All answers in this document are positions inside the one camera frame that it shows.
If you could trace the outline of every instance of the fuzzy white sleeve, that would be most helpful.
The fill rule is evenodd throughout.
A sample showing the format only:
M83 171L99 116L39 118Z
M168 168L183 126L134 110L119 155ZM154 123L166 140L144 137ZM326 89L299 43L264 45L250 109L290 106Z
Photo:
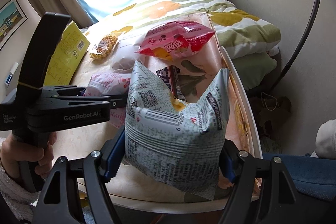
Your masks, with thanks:
M5 139L0 138L0 150L4 140ZM29 193L9 178L2 167L1 161L0 192L18 220L24 219L30 222L32 221L34 209L32 203L37 200L39 193Z

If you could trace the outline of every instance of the waffle snack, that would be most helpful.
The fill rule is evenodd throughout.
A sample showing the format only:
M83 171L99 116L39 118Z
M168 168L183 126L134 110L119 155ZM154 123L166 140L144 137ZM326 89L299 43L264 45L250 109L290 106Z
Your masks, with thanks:
M90 57L95 60L103 60L105 57L109 56L115 49L117 45L118 37L114 35L106 35L102 40L93 46L89 51Z

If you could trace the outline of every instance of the picture frame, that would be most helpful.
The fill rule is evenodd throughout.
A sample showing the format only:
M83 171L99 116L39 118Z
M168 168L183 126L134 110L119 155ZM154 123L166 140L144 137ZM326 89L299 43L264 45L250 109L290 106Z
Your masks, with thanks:
M13 33L27 20L17 0L8 1L0 9L0 51Z

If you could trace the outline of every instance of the metal screw head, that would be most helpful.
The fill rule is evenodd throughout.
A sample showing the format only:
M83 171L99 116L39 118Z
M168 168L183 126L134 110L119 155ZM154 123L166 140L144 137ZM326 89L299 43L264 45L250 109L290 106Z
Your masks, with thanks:
M279 157L274 157L274 162L276 162L276 163L281 163L282 162L282 160L279 158Z
M65 162L66 159L67 159L67 157L65 157L65 156L60 156L60 157L57 159L57 162L62 163L62 162Z
M245 150L240 150L239 151L239 155L241 156L241 157L247 157L249 154L248 154L248 152L247 151L245 151Z
M91 152L91 157L97 158L100 156L100 151L99 150L94 150Z

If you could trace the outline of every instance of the silver snack bag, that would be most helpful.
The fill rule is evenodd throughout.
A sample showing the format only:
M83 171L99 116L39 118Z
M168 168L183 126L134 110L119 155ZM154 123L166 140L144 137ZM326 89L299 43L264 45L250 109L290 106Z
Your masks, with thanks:
M229 119L228 69L221 69L197 103L176 111L166 84L140 62L126 107L126 159L157 181L213 200Z

